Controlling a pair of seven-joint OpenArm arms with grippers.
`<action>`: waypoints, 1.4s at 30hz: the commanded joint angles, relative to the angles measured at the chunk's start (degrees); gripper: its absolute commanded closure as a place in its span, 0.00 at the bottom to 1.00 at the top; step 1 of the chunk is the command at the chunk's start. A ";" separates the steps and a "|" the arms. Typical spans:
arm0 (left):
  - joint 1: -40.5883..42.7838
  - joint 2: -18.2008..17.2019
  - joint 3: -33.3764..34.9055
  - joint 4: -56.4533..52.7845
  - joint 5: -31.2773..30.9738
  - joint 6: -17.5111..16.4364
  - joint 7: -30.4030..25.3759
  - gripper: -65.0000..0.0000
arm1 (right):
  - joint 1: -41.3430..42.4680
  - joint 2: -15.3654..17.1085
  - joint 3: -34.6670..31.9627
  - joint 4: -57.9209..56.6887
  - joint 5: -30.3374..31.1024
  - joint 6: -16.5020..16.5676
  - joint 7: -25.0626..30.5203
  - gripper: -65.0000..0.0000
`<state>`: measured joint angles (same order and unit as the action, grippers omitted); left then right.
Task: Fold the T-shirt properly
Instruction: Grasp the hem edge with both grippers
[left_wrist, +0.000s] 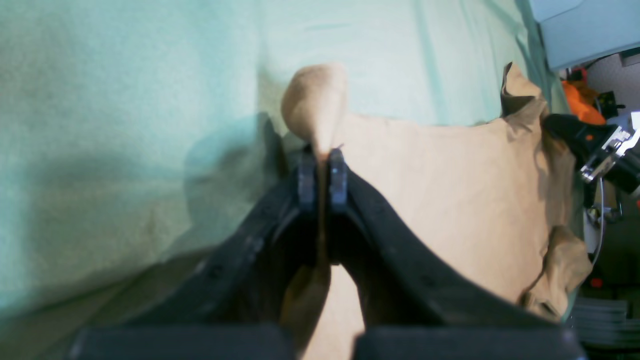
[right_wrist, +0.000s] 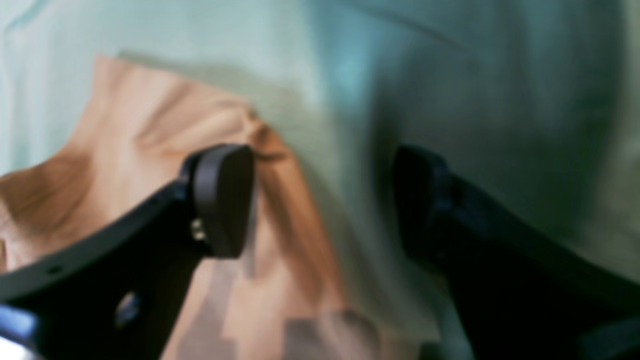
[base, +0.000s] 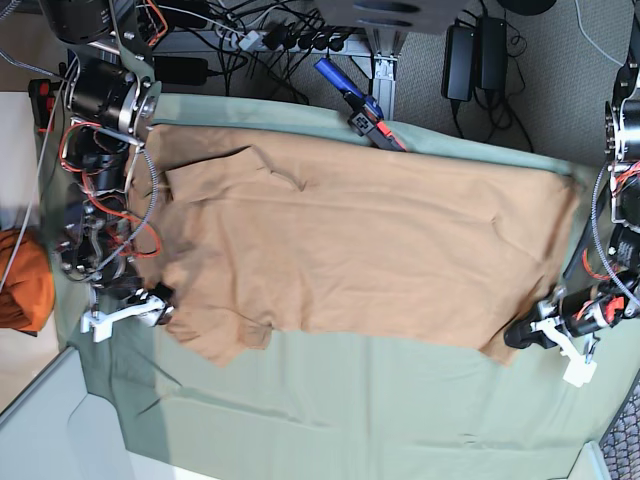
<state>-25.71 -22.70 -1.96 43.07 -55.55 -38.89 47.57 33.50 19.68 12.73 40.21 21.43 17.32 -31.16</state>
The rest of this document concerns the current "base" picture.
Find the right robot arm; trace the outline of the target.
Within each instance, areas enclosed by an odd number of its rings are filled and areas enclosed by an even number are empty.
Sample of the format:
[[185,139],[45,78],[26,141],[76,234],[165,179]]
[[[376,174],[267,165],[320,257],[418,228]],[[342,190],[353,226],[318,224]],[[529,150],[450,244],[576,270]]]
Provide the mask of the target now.
[[109,336],[117,321],[131,317],[164,325],[174,310],[173,291],[162,283],[146,289],[135,265],[145,255],[135,239],[154,232],[155,205],[131,212],[128,189],[141,159],[151,198],[158,198],[145,144],[161,93],[152,49],[169,24],[154,1],[43,1],[40,7],[75,56],[62,89],[62,109],[71,119],[58,162],[71,185],[57,255],[67,279],[89,290],[81,329]]

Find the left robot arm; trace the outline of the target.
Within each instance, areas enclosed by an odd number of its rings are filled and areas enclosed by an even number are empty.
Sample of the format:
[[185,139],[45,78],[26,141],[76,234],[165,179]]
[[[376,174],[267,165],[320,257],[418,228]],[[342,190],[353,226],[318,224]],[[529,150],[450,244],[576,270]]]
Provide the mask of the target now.
[[574,293],[558,287],[504,332],[505,344],[544,349],[590,337],[639,316],[639,48],[629,47],[612,100],[605,104],[605,163],[590,215],[562,279],[582,266],[596,284]]

